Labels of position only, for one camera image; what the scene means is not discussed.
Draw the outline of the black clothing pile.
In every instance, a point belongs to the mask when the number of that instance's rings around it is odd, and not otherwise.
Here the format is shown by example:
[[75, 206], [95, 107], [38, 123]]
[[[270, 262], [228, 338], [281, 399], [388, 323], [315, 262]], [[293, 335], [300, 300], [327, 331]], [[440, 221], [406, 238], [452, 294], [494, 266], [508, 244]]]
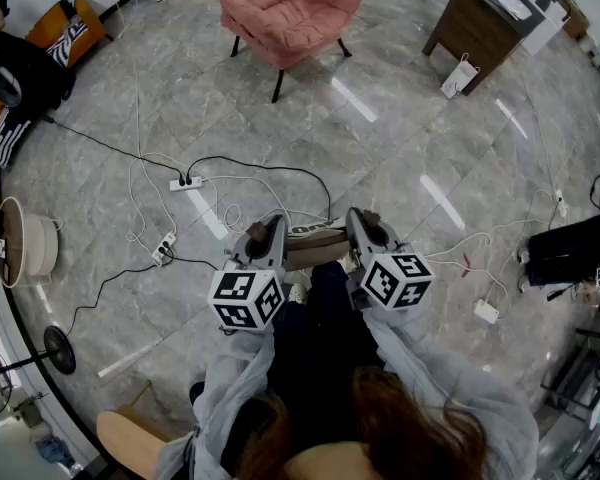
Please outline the black clothing pile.
[[49, 108], [57, 109], [66, 92], [73, 87], [74, 76], [44, 49], [2, 31], [0, 66], [16, 77], [22, 90], [20, 105], [7, 108], [31, 120]]

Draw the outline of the dark wooden desk cabinet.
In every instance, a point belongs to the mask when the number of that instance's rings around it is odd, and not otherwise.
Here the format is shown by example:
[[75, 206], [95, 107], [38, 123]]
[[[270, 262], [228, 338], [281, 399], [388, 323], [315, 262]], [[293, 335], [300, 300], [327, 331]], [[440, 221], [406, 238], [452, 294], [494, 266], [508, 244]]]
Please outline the dark wooden desk cabinet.
[[519, 0], [529, 12], [516, 19], [495, 0], [449, 0], [422, 53], [431, 55], [440, 45], [454, 58], [468, 55], [479, 73], [462, 90], [470, 95], [533, 32], [542, 14], [529, 0]]

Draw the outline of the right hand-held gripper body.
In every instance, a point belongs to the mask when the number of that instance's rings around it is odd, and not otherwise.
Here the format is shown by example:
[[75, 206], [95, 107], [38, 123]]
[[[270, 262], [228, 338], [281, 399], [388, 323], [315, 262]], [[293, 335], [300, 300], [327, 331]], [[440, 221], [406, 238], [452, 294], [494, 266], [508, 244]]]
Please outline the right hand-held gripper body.
[[396, 250], [368, 247], [357, 254], [357, 267], [349, 274], [347, 290], [355, 309], [408, 311], [421, 305], [435, 274], [424, 256], [409, 244]]

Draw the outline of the person's right forearm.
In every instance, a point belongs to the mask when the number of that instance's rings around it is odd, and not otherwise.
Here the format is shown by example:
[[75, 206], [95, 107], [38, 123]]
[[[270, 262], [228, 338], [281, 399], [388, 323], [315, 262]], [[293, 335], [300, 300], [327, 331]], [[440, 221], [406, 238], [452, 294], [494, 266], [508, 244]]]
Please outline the person's right forearm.
[[389, 370], [424, 406], [476, 407], [493, 397], [493, 379], [465, 357], [445, 350], [426, 334], [410, 336], [391, 327], [374, 308], [363, 310], [362, 316]]

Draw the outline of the blue cloth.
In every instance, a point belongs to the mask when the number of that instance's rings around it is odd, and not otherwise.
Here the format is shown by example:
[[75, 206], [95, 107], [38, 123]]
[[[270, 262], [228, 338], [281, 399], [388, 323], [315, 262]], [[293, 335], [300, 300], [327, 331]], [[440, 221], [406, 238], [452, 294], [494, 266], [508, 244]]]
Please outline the blue cloth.
[[50, 464], [60, 464], [68, 470], [76, 464], [66, 443], [54, 435], [36, 441], [35, 447], [41, 458]]

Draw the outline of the pink cushioned chair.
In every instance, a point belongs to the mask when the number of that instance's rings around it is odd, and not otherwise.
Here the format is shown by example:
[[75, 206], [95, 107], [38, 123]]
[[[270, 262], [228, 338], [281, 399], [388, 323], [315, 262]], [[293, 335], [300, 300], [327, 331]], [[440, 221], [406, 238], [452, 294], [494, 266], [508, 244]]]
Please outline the pink cushioned chair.
[[221, 24], [231, 31], [232, 56], [241, 42], [278, 70], [272, 95], [277, 102], [285, 71], [336, 43], [346, 58], [351, 52], [342, 33], [362, 0], [218, 0]]

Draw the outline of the black floor fan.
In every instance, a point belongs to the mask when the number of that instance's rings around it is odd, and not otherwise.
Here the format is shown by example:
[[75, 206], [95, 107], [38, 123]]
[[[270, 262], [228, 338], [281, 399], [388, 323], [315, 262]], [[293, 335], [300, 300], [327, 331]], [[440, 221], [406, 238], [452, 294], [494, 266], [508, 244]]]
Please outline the black floor fan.
[[58, 326], [51, 325], [45, 329], [43, 342], [42, 351], [36, 351], [29, 357], [12, 363], [4, 360], [0, 354], [0, 414], [6, 410], [15, 389], [12, 372], [46, 359], [64, 375], [70, 375], [76, 370], [73, 348], [66, 334]]

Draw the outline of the black and white striped cushion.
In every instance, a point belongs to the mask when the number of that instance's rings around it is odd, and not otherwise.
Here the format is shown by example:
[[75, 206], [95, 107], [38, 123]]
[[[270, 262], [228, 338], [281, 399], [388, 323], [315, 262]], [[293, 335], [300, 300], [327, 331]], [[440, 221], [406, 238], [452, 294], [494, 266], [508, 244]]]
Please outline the black and white striped cushion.
[[0, 112], [0, 168], [5, 168], [13, 149], [32, 121], [4, 107]]

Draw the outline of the white power adapter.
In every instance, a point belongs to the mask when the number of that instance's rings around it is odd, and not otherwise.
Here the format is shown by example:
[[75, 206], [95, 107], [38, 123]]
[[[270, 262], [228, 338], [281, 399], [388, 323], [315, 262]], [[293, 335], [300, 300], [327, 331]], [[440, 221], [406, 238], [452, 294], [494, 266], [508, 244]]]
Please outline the white power adapter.
[[478, 299], [474, 306], [474, 314], [489, 324], [499, 320], [499, 311], [483, 299]]

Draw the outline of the brown cardboard box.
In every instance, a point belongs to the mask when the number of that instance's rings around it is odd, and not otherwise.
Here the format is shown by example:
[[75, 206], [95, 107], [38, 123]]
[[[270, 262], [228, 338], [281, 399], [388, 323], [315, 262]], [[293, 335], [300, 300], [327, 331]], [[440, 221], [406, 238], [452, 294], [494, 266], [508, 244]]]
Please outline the brown cardboard box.
[[558, 0], [567, 13], [563, 25], [565, 33], [575, 41], [582, 40], [589, 28], [589, 20], [573, 0]]

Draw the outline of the white paper bag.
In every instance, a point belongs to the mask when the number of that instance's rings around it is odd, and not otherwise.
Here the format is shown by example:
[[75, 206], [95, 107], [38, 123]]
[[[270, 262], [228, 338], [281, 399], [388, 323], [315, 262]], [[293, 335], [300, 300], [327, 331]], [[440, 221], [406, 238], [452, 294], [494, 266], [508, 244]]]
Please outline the white paper bag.
[[442, 83], [441, 91], [447, 98], [452, 99], [462, 92], [480, 71], [480, 67], [475, 67], [469, 62], [469, 54], [465, 52], [460, 62]]

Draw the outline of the zebra print cushion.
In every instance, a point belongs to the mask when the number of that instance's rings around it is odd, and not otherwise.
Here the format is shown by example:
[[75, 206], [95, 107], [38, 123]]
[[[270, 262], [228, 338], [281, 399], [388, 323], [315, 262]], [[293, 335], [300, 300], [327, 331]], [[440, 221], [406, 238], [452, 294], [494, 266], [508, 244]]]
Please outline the zebra print cushion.
[[60, 0], [61, 10], [68, 23], [62, 27], [60, 37], [46, 49], [46, 53], [61, 67], [69, 67], [69, 58], [73, 44], [87, 31], [87, 26], [80, 18], [76, 7], [77, 0]]

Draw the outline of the person's legs in black trousers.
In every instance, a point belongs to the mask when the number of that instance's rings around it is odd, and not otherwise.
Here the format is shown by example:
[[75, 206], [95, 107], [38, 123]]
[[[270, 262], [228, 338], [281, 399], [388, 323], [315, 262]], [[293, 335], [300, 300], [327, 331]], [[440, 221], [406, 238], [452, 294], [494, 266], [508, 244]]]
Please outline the person's legs in black trousers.
[[340, 263], [319, 265], [307, 301], [286, 303], [274, 318], [268, 389], [289, 408], [340, 402], [358, 369], [384, 367], [362, 312], [351, 304], [348, 281]]

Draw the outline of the beige canvas handbag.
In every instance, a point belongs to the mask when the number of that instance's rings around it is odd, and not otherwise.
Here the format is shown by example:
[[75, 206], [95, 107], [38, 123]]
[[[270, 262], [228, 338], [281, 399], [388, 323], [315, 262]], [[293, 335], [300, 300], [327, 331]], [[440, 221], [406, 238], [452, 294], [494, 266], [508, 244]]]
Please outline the beige canvas handbag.
[[[377, 213], [373, 213], [376, 225], [381, 218]], [[291, 226], [287, 223], [284, 270], [292, 272], [312, 268], [351, 253], [346, 230], [346, 214], [336, 219], [304, 226]], [[258, 241], [270, 241], [268, 224], [273, 217], [251, 224], [246, 231], [246, 236]]]

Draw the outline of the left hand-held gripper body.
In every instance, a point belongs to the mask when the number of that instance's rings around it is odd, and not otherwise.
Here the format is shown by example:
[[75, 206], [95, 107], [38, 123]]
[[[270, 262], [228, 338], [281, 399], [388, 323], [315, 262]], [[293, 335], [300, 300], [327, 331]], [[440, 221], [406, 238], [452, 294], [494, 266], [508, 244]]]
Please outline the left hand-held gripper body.
[[207, 302], [224, 330], [267, 331], [284, 302], [284, 268], [270, 267], [269, 254], [251, 261], [249, 239], [236, 242], [224, 268], [212, 278]]

